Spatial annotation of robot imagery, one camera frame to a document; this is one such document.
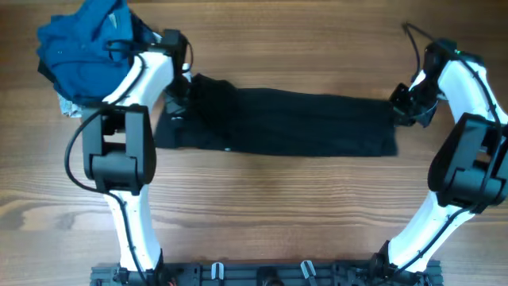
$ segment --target clothing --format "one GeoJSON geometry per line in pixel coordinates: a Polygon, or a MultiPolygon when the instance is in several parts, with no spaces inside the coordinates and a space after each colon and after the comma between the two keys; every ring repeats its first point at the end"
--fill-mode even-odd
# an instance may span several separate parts
{"type": "Polygon", "coordinates": [[[62,115],[70,118],[81,118],[83,116],[83,106],[72,103],[66,100],[62,95],[58,95],[58,102],[62,115]]]}
{"type": "Polygon", "coordinates": [[[184,112],[163,112],[156,147],[282,156],[397,154],[387,101],[306,95],[267,88],[236,89],[197,75],[184,112]]]}
{"type": "MultiPolygon", "coordinates": [[[[152,31],[130,13],[125,0],[86,0],[76,14],[52,16],[37,31],[37,54],[55,90],[78,105],[99,102],[129,73],[128,52],[109,52],[108,41],[155,42],[152,31]]],[[[122,48],[116,43],[112,48],[122,48]]]]}

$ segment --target white arm segment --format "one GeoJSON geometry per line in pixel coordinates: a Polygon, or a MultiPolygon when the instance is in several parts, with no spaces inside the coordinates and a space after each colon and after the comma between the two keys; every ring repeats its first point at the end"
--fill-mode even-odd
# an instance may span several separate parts
{"type": "MultiPolygon", "coordinates": [[[[140,195],[132,195],[130,191],[111,191],[111,193],[125,202],[131,238],[136,247],[134,252],[141,271],[155,269],[159,262],[160,244],[152,227],[150,205],[148,204],[148,185],[143,186],[140,195]]],[[[118,202],[108,195],[104,195],[104,199],[110,205],[114,225],[117,229],[120,244],[120,266],[136,272],[137,268],[129,250],[129,243],[127,243],[127,237],[125,236],[124,220],[118,202]]]]}
{"type": "MultiPolygon", "coordinates": [[[[496,105],[496,111],[502,124],[506,124],[508,116],[497,104],[497,100],[487,83],[487,71],[478,64],[468,62],[468,64],[479,73],[480,78],[487,87],[492,98],[492,102],[496,105]]],[[[425,73],[420,72],[414,81],[411,89],[419,84],[425,78],[425,73]]],[[[438,79],[439,88],[443,91],[450,109],[452,110],[455,122],[458,122],[463,113],[479,114],[485,118],[494,121],[492,114],[489,112],[489,105],[486,95],[480,85],[473,78],[461,62],[449,61],[443,68],[441,76],[438,79]]],[[[425,202],[421,205],[418,212],[411,219],[406,228],[395,238],[393,238],[388,246],[388,256],[390,263],[402,267],[407,262],[415,258],[418,253],[423,250],[430,241],[435,237],[437,232],[446,223],[448,217],[458,211],[459,207],[447,206],[440,207],[437,204],[436,194],[429,191],[425,202]]],[[[445,242],[446,238],[460,226],[462,223],[471,219],[474,215],[465,212],[456,217],[453,224],[441,235],[436,243],[427,251],[427,253],[411,265],[407,271],[422,272],[426,269],[427,263],[436,250],[445,242]]]]}
{"type": "MultiPolygon", "coordinates": [[[[124,99],[119,106],[130,106],[139,104],[148,107],[152,112],[153,105],[159,98],[162,90],[173,81],[173,63],[171,57],[159,52],[143,52],[146,66],[140,81],[131,90],[129,97],[124,99]]],[[[117,99],[137,77],[141,70],[141,61],[134,57],[134,63],[129,74],[111,95],[103,101],[112,102],[117,99]]],[[[129,220],[129,228],[137,260],[141,270],[155,269],[161,254],[160,244],[157,241],[155,231],[152,227],[150,205],[148,204],[148,185],[144,185],[140,195],[132,195],[130,191],[111,191],[126,203],[125,210],[129,220]]],[[[125,235],[125,226],[118,203],[108,195],[104,195],[113,213],[114,224],[117,229],[118,241],[120,242],[121,259],[120,266],[129,271],[137,271],[132,255],[129,250],[129,243],[125,235]]]]}
{"type": "MultiPolygon", "coordinates": [[[[411,219],[406,228],[388,245],[388,257],[390,263],[402,267],[418,255],[434,238],[437,232],[443,227],[450,215],[458,211],[460,207],[440,207],[437,204],[436,193],[429,191],[425,201],[418,212],[411,219]]],[[[465,212],[459,214],[453,224],[439,237],[434,245],[418,261],[414,262],[406,271],[423,272],[427,268],[431,256],[445,242],[446,238],[462,223],[474,217],[474,214],[465,212]]]]}

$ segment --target black cloth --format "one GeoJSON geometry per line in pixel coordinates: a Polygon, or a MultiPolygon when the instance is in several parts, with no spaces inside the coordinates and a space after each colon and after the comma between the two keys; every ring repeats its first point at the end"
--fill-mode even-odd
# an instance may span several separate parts
{"type": "Polygon", "coordinates": [[[156,146],[283,156],[397,154],[391,105],[339,95],[236,89],[196,75],[181,114],[163,112],[156,146]]]}

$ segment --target blue shirt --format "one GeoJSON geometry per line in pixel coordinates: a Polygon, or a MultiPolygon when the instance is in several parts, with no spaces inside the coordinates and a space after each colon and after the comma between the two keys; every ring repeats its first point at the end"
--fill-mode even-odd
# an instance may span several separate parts
{"type": "Polygon", "coordinates": [[[102,101],[129,72],[127,53],[105,50],[107,41],[133,40],[125,0],[86,0],[76,14],[52,16],[37,36],[37,54],[56,77],[54,88],[73,103],[102,101]]]}

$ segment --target table surface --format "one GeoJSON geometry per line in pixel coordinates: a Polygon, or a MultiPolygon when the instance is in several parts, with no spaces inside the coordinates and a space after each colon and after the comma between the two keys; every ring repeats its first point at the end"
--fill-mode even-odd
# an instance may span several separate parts
{"type": "MultiPolygon", "coordinates": [[[[65,176],[64,149],[79,122],[60,115],[52,85],[37,74],[35,53],[37,27],[80,3],[0,3],[0,285],[86,285],[91,266],[118,261],[113,220],[101,196],[65,176]]],[[[387,99],[414,72],[414,51],[400,28],[409,20],[482,55],[492,90],[508,104],[508,2],[159,0],[130,6],[155,30],[181,29],[188,36],[194,72],[238,87],[374,99],[387,99]]],[[[422,52],[427,41],[417,37],[417,43],[422,52]]],[[[396,157],[158,149],[150,205],[164,259],[369,258],[420,206],[429,164],[452,127],[449,108],[440,104],[430,127],[398,128],[396,157]]],[[[71,166],[84,180],[79,152],[71,166]]],[[[507,226],[504,203],[459,228],[434,256],[442,260],[445,284],[505,284],[507,226]]]]}

